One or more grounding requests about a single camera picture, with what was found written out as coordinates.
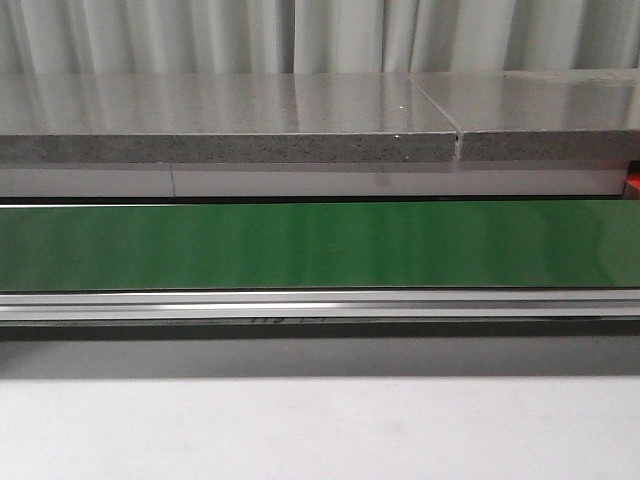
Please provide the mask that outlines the white cabinet front panel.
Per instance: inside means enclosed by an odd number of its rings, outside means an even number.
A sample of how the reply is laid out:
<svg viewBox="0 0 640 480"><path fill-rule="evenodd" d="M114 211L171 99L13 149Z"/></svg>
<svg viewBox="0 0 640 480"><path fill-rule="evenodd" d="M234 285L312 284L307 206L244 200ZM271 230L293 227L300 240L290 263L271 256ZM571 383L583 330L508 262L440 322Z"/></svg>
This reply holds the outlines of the white cabinet front panel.
<svg viewBox="0 0 640 480"><path fill-rule="evenodd" d="M624 189L626 161L409 164L35 164L1 169L18 197L601 196Z"/></svg>

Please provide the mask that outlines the grey stone counter slab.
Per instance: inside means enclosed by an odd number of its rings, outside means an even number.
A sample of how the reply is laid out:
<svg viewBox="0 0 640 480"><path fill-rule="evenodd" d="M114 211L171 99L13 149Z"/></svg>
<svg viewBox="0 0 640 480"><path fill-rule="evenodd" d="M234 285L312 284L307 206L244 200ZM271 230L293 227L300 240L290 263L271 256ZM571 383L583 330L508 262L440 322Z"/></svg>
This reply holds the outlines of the grey stone counter slab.
<svg viewBox="0 0 640 480"><path fill-rule="evenodd" d="M456 132L403 74L5 74L5 163L440 163Z"/></svg>

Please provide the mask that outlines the green conveyor belt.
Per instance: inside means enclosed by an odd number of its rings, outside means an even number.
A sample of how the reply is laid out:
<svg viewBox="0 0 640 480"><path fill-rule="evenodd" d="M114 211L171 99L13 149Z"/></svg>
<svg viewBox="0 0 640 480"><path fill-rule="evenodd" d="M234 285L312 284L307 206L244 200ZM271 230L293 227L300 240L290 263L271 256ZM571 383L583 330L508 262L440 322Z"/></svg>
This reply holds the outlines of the green conveyor belt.
<svg viewBox="0 0 640 480"><path fill-rule="evenodd" d="M5 208L8 292L635 287L639 205L619 200Z"/></svg>

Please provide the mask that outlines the red object at edge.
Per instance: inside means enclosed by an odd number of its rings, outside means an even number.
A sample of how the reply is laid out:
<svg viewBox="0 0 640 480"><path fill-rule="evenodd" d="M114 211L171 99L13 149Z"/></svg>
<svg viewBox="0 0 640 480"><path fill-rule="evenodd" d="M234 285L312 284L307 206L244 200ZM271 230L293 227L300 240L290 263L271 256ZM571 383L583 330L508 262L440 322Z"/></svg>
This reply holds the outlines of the red object at edge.
<svg viewBox="0 0 640 480"><path fill-rule="evenodd" d="M640 173L630 173L625 180L623 197L625 200L640 199Z"/></svg>

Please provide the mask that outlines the grey pleated curtain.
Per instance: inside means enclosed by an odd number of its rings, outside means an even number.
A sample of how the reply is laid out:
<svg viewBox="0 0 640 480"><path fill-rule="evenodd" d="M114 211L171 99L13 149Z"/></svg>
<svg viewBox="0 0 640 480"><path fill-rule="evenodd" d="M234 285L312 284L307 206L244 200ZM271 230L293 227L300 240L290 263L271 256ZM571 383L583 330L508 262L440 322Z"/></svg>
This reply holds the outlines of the grey pleated curtain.
<svg viewBox="0 0 640 480"><path fill-rule="evenodd" d="M5 1L5 73L635 68L635 1Z"/></svg>

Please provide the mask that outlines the aluminium conveyor side rail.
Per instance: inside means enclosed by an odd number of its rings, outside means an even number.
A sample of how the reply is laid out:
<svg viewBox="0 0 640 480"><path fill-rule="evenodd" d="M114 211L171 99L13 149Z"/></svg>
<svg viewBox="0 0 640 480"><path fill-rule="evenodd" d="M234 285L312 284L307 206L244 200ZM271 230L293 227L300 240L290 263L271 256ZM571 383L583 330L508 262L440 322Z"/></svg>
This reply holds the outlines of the aluminium conveyor side rail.
<svg viewBox="0 0 640 480"><path fill-rule="evenodd" d="M1 297L4 327L436 324L638 317L636 288L102 291Z"/></svg>

